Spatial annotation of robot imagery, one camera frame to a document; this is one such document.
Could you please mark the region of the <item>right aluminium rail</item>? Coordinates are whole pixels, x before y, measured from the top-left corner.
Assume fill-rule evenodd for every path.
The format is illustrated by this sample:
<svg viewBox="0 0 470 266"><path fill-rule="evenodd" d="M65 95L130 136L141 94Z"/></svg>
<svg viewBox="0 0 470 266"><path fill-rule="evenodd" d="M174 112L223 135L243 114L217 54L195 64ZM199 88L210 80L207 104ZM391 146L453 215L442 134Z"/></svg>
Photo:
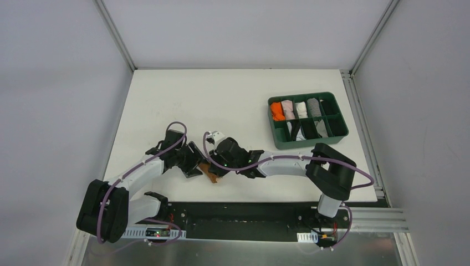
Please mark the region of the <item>right aluminium rail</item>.
<svg viewBox="0 0 470 266"><path fill-rule="evenodd" d="M352 232L408 233L404 211L399 208L351 207Z"/></svg>

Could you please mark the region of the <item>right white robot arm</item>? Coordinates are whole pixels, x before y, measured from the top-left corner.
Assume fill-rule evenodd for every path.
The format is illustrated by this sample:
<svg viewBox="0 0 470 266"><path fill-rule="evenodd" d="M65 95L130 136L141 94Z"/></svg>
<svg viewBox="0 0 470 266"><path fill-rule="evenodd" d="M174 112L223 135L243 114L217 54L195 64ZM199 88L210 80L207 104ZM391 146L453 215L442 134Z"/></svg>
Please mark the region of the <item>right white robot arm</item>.
<svg viewBox="0 0 470 266"><path fill-rule="evenodd" d="M276 175L308 178L321 191L314 218L322 227L336 221L341 203L349 199L357 164L327 144L316 144L312 150L295 155L247 151L231 137L209 135L205 140L214 146L209 152L210 173L219 177L234 171L248 178Z"/></svg>

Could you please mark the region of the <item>black white rolled underwear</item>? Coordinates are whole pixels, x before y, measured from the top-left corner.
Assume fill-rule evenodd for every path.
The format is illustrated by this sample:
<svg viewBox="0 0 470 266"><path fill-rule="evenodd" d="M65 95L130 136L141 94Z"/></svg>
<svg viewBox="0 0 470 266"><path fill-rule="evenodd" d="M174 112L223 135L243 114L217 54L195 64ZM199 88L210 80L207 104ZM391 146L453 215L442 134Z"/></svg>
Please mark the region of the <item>black white rolled underwear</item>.
<svg viewBox="0 0 470 266"><path fill-rule="evenodd" d="M290 141L305 141L306 138L302 133L302 126L299 121L292 120L287 122Z"/></svg>

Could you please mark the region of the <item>green divided plastic tray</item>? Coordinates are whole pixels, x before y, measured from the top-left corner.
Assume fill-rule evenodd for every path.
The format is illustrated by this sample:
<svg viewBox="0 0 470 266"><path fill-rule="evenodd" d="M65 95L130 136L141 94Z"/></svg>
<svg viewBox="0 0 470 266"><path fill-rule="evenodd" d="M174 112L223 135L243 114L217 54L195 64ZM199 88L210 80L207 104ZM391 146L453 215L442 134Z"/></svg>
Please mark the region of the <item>green divided plastic tray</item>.
<svg viewBox="0 0 470 266"><path fill-rule="evenodd" d="M322 116L312 117L307 105L307 100L310 98L316 98L319 100ZM283 100L291 100L293 102L295 114L294 120L300 122L302 126L302 133L306 138L305 141L289 140L287 122L292 120L274 121L272 119L270 104L274 102L282 102ZM308 108L308 118L305 119L298 118L298 114L295 109L295 103L302 101L306 103L306 106ZM325 143L329 145L337 144L338 142L340 142L340 140L342 140L345 136L348 136L349 134L348 126L346 125L346 122L343 118L343 114L340 110L336 97L331 92L271 97L268 99L268 119L270 122L274 145L280 150L313 147L317 143ZM325 122L328 131L328 137L326 138L321 138L315 128L315 121L319 119L323 119Z"/></svg>

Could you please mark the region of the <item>grey striped rolled underwear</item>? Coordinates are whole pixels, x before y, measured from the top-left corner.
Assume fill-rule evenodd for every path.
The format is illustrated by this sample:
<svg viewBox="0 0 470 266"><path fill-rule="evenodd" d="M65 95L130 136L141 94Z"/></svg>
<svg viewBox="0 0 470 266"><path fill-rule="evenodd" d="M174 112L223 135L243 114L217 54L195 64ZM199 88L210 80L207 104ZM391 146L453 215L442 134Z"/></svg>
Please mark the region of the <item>grey striped rolled underwear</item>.
<svg viewBox="0 0 470 266"><path fill-rule="evenodd" d="M312 117L320 117L322 116L321 114L321 109L320 109L320 102L316 98L310 98L307 100L307 105L309 108L309 111L312 115Z"/></svg>

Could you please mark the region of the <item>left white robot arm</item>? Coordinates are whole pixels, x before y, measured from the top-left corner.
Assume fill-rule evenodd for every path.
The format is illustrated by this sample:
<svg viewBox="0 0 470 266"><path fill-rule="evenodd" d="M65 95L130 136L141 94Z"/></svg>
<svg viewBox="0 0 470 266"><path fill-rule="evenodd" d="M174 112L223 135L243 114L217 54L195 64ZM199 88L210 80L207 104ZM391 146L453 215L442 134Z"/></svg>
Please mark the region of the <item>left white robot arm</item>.
<svg viewBox="0 0 470 266"><path fill-rule="evenodd" d="M202 175L198 169L205 158L186 134L168 129L157 146L145 152L141 161L124 173L108 180L93 180L87 187L77 220L77 229L101 242L117 242L129 226L146 218L156 224L168 220L167 197L146 192L133 199L148 183L177 167L186 178Z"/></svg>

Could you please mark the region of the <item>brown underwear beige waistband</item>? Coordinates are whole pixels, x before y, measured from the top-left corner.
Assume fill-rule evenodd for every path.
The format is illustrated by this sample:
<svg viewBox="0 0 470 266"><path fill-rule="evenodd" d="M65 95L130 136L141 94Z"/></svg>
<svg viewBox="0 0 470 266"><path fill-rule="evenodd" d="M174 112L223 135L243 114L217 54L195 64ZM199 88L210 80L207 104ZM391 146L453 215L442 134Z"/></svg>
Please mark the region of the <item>brown underwear beige waistband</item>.
<svg viewBox="0 0 470 266"><path fill-rule="evenodd" d="M210 172L210 163L201 163L199 169L209 178L212 183L217 183L218 176Z"/></svg>

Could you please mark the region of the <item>orange rolled underwear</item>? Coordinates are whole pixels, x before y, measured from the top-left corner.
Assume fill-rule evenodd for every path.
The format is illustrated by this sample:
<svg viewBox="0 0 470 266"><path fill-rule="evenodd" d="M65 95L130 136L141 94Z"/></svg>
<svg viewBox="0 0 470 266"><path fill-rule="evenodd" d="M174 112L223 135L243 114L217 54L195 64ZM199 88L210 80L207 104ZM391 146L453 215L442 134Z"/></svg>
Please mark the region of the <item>orange rolled underwear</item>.
<svg viewBox="0 0 470 266"><path fill-rule="evenodd" d="M270 111L271 111L272 119L274 121L285 121L286 120L281 102L271 103L270 104Z"/></svg>

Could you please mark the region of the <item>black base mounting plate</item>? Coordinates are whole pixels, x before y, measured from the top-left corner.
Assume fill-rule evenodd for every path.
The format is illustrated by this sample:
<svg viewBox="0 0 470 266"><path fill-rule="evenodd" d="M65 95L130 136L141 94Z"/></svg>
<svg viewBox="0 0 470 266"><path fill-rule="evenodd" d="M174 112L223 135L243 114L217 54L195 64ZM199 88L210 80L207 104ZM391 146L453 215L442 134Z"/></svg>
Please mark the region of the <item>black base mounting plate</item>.
<svg viewBox="0 0 470 266"><path fill-rule="evenodd" d="M349 226L347 210L322 218L316 207L315 202L171 202L157 218L179 226L187 239L229 241L295 242L298 233L329 234Z"/></svg>

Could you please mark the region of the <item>pink rolled underwear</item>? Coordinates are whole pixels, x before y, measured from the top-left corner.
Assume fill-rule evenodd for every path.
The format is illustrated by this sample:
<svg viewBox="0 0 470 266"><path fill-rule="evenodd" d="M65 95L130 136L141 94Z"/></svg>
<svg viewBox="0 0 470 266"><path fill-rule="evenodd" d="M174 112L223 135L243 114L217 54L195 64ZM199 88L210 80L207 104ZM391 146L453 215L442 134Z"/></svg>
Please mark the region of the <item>pink rolled underwear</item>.
<svg viewBox="0 0 470 266"><path fill-rule="evenodd" d="M294 105L291 100L283 100L281 102L282 109L284 112L284 116L286 120L294 120L295 119L295 114L294 114Z"/></svg>

